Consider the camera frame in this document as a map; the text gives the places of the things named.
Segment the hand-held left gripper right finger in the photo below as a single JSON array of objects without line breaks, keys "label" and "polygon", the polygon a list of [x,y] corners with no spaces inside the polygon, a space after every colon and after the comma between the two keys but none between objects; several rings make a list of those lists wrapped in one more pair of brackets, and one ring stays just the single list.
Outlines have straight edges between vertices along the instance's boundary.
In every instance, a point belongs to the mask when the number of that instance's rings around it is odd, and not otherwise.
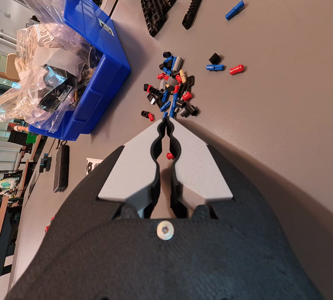
[{"label": "hand-held left gripper right finger", "polygon": [[214,148],[173,118],[166,119],[173,155],[170,207],[177,218],[212,202],[233,199],[233,194],[211,153]]}]

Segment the black power brick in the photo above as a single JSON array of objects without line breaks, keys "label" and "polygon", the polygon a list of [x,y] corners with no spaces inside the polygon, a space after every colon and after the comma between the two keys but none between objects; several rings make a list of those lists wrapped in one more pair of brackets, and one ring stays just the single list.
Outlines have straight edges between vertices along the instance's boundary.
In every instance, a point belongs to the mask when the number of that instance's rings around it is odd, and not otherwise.
[{"label": "black power brick", "polygon": [[70,147],[67,144],[67,140],[58,140],[56,150],[58,152],[55,162],[54,193],[63,192],[68,187]]}]

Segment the long blue lego pin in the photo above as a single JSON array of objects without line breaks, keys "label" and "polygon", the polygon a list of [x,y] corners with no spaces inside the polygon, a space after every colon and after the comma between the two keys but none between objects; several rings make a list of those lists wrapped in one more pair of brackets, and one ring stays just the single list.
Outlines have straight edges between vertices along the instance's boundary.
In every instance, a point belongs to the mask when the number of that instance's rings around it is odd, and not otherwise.
[{"label": "long blue lego pin", "polygon": [[232,19],[235,15],[237,15],[245,6],[244,1],[241,0],[235,7],[233,7],[226,15],[225,18],[227,21]]}]

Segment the clear plastic bag of parts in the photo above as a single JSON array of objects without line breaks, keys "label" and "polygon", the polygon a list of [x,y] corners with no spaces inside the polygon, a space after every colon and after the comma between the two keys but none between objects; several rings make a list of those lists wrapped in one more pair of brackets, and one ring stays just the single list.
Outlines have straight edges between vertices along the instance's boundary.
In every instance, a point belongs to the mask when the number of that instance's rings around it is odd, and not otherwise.
[{"label": "clear plastic bag of parts", "polygon": [[88,64],[66,49],[42,24],[17,31],[15,69],[20,81],[0,98],[1,123],[22,119],[33,128],[55,133],[74,111],[102,53],[88,44]]}]

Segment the black lego gear rack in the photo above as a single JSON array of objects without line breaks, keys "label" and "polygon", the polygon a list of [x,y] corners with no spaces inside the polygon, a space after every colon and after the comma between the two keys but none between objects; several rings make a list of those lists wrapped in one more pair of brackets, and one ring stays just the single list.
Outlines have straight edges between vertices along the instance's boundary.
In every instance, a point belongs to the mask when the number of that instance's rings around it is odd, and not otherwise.
[{"label": "black lego gear rack", "polygon": [[202,0],[192,0],[191,1],[190,6],[187,10],[187,13],[185,14],[185,16],[182,20],[182,26],[186,30],[189,30],[189,28],[192,26],[201,2],[202,2]]}]

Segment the printed paper sheet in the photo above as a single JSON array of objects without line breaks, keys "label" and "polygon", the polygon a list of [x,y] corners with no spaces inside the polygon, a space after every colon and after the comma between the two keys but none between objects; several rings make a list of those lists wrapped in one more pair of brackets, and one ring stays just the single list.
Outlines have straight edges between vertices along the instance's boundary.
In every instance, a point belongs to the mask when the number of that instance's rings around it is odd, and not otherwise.
[{"label": "printed paper sheet", "polygon": [[101,159],[87,158],[85,176],[94,170],[102,161]]}]

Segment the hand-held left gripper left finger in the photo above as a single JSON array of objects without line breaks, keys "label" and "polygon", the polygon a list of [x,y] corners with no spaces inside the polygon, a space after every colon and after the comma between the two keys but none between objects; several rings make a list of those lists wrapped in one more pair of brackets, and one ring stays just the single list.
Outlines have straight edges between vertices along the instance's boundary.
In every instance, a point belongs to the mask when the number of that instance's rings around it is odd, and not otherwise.
[{"label": "hand-held left gripper left finger", "polygon": [[121,146],[121,153],[98,198],[133,205],[141,218],[149,218],[160,197],[160,167],[157,158],[166,122],[158,120]]}]

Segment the pile of small lego pins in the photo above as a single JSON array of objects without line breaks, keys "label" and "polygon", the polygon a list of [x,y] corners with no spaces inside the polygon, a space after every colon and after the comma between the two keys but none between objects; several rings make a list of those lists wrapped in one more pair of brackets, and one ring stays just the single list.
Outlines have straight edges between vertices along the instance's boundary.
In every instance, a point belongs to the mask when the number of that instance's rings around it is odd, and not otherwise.
[{"label": "pile of small lego pins", "polygon": [[156,76],[159,85],[154,87],[145,83],[143,90],[153,106],[157,106],[162,118],[197,116],[198,107],[192,104],[192,87],[195,77],[188,76],[182,69],[183,59],[171,52],[163,52],[163,62],[159,65],[160,73]]}]

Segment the blue plastic bin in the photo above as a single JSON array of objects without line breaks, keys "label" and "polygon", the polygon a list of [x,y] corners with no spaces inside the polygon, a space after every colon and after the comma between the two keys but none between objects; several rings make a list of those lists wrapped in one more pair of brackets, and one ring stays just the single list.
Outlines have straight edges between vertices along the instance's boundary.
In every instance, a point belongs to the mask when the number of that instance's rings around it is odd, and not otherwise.
[{"label": "blue plastic bin", "polygon": [[58,130],[50,133],[33,125],[29,125],[29,130],[75,141],[80,134],[90,134],[131,68],[112,20],[92,0],[66,0],[64,22],[103,55],[77,107],[65,114]]}]

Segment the cardboard box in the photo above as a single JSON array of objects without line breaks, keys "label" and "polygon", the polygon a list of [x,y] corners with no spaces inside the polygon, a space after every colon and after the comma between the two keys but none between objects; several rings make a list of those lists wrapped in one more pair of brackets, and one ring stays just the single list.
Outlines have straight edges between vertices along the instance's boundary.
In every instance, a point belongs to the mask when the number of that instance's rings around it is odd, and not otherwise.
[{"label": "cardboard box", "polygon": [[15,59],[16,59],[16,54],[14,53],[8,54],[6,61],[5,76],[7,80],[18,83],[20,82],[20,78],[15,66]]}]

